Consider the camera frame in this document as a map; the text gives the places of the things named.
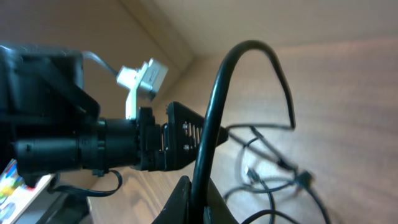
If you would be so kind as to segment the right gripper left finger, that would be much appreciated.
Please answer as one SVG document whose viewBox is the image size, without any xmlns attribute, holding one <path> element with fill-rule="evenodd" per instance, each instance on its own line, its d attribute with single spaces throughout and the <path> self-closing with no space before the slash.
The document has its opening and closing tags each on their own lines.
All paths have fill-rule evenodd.
<svg viewBox="0 0 398 224">
<path fill-rule="evenodd" d="M 188 201 L 191 182 L 188 176 L 182 176 L 177 182 L 169 199 L 152 224 L 188 223 Z"/>
</svg>

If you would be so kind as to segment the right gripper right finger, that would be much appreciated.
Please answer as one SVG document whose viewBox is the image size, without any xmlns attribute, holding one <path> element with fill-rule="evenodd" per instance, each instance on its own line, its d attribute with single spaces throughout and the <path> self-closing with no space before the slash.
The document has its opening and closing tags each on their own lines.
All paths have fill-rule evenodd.
<svg viewBox="0 0 398 224">
<path fill-rule="evenodd" d="M 210 179 L 203 215 L 204 224 L 238 224 L 214 182 Z"/>
</svg>

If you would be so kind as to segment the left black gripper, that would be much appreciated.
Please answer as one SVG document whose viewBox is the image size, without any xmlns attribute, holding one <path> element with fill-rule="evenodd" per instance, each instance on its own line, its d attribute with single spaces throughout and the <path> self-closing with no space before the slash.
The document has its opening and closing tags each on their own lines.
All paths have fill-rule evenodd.
<svg viewBox="0 0 398 224">
<path fill-rule="evenodd" d="M 176 101 L 167 106 L 167 116 L 165 160 L 161 126 L 155 123 L 152 108 L 139 109 L 137 170 L 180 170 L 197 158 L 205 118 Z"/>
</svg>

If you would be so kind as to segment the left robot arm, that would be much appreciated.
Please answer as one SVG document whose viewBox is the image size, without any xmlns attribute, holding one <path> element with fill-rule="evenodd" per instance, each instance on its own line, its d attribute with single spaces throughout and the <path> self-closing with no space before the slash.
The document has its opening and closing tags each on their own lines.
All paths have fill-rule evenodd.
<svg viewBox="0 0 398 224">
<path fill-rule="evenodd" d="M 204 118 L 178 102 L 168 122 L 155 122 L 138 98 L 153 100 L 167 67 L 150 59 L 140 68 L 112 70 L 128 90 L 125 117 L 103 119 L 100 104 L 84 90 L 83 62 L 106 62 L 93 52 L 36 44 L 1 43 L 1 149 L 17 161 L 28 185 L 57 172 L 112 168 L 171 171 L 198 154 Z"/>
</svg>

